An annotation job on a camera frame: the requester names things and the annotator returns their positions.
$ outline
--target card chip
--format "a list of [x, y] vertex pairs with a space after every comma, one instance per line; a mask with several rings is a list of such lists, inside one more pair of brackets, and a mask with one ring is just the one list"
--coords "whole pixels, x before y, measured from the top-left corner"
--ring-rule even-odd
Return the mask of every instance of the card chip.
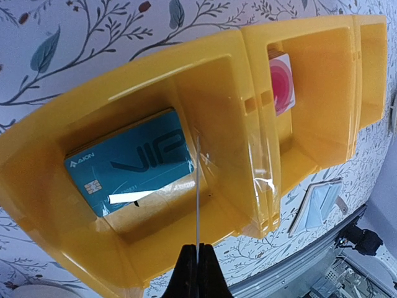
[[100, 191], [102, 186], [100, 185], [98, 180], [93, 180], [90, 183], [84, 185], [88, 194], [93, 194], [94, 192]]

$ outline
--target floral tablecloth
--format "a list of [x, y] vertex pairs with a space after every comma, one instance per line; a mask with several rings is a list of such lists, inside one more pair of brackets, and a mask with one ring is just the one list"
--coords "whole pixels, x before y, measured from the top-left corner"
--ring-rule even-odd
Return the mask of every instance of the floral tablecloth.
[[[164, 47], [245, 25], [329, 14], [385, 14], [389, 57], [386, 117], [359, 133], [346, 164], [312, 175], [282, 199], [282, 224], [263, 240], [229, 237], [215, 251], [228, 284], [265, 270], [301, 250], [346, 216], [288, 237], [310, 183], [343, 177], [351, 214], [369, 197], [390, 136], [388, 111], [396, 94], [397, 2], [387, 0], [0, 0], [0, 133], [59, 94]], [[160, 297], [170, 273], [151, 282]], [[0, 208], [0, 294], [20, 285], [61, 284], [98, 297], [44, 253]]]

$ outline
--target leaf pattern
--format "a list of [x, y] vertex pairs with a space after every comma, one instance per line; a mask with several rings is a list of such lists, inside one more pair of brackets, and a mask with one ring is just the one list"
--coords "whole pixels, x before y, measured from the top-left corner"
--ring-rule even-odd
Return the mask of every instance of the leaf pattern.
[[171, 16], [169, 21], [169, 27], [171, 29], [176, 29], [184, 25], [185, 12], [179, 0], [169, 1], [169, 14]]
[[[6, 47], [23, 48], [26, 56], [7, 56], [7, 51], [4, 54], [1, 51], [0, 134], [36, 107], [83, 84], [92, 76], [165, 47], [255, 23], [324, 15], [383, 12], [388, 17], [390, 54], [385, 118], [359, 133], [357, 151], [353, 159], [306, 178], [282, 199], [282, 221], [276, 232], [270, 233], [262, 240], [244, 236], [229, 237], [215, 247], [227, 283], [231, 285], [240, 282], [304, 249], [345, 218], [334, 208], [322, 227], [288, 238], [288, 229], [309, 184], [341, 177], [344, 182], [341, 197], [348, 205], [349, 213], [369, 198], [390, 142], [388, 107], [392, 94], [396, 92], [397, 82], [397, 2], [40, 0], [33, 1], [29, 7], [25, 7], [25, 4], [15, 6], [13, 3], [14, 1], [0, 0], [0, 7], [7, 9], [6, 12], [10, 13], [8, 17], [12, 15], [12, 19], [17, 22], [15, 24], [12, 20], [7, 20], [0, 9], [0, 21], [1, 18], [4, 21], [0, 23], [0, 31], [10, 36], [4, 43]], [[48, 38], [43, 38], [45, 32], [54, 32], [51, 21], [54, 17], [59, 20], [63, 38], [59, 38], [60, 30], [59, 33], [57, 31]], [[41, 51], [31, 46], [34, 40], [38, 39], [41, 40], [38, 47], [43, 48]], [[33, 67], [30, 67], [29, 61], [33, 61]], [[10, 76], [11, 69], [18, 69], [19, 72]], [[169, 271], [152, 280], [150, 287], [145, 291], [145, 298], [161, 297], [171, 273], [172, 271]], [[9, 297], [12, 289], [29, 283], [55, 283], [72, 289], [83, 297], [99, 298], [94, 291], [88, 289], [44, 253], [0, 208], [0, 297]]]
[[30, 61], [30, 68], [45, 73], [54, 57], [56, 46], [60, 39], [61, 27], [50, 37], [48, 37], [33, 54]]

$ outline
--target aion logo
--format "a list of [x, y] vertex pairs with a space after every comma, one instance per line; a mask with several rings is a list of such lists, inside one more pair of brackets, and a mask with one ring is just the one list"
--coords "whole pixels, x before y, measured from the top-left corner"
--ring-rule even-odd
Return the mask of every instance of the aion logo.
[[85, 162], [86, 160], [89, 160], [90, 158], [95, 157], [94, 153], [87, 154], [86, 156], [83, 156], [82, 158], [79, 158], [78, 161], [70, 161], [70, 168], [75, 168], [78, 164]]
[[[165, 146], [160, 150], [160, 145], [162, 142], [169, 140], [170, 138], [179, 137], [178, 141]], [[173, 130], [172, 132], [166, 133], [158, 138], [155, 138], [152, 141], [151, 146], [149, 143], [143, 144], [143, 146], [137, 146], [136, 153], [138, 154], [141, 165], [125, 165], [123, 163], [115, 163], [113, 161], [110, 164], [116, 169], [124, 169], [125, 171], [132, 171], [137, 173], [144, 173], [149, 170], [149, 167], [157, 167], [157, 165], [161, 165], [164, 163], [163, 153], [168, 153], [173, 149], [176, 149], [182, 146], [185, 143], [184, 133], [181, 129]]]

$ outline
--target floral wallpaper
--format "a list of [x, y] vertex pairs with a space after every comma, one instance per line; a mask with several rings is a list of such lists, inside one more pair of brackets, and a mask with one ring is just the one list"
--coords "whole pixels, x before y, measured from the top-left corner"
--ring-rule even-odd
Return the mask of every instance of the floral wallpaper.
[[[385, 14], [389, 57], [386, 116], [359, 133], [347, 163], [306, 178], [282, 199], [282, 224], [263, 240], [229, 237], [215, 251], [235, 284], [304, 248], [342, 221], [288, 237], [310, 183], [343, 177], [351, 214], [368, 198], [388, 145], [388, 113], [396, 94], [397, 2], [387, 0], [0, 0], [0, 134], [35, 109], [131, 60], [220, 30], [331, 14]], [[145, 297], [161, 297], [171, 272], [154, 279]], [[58, 284], [98, 297], [42, 251], [0, 208], [0, 296], [23, 284]]]

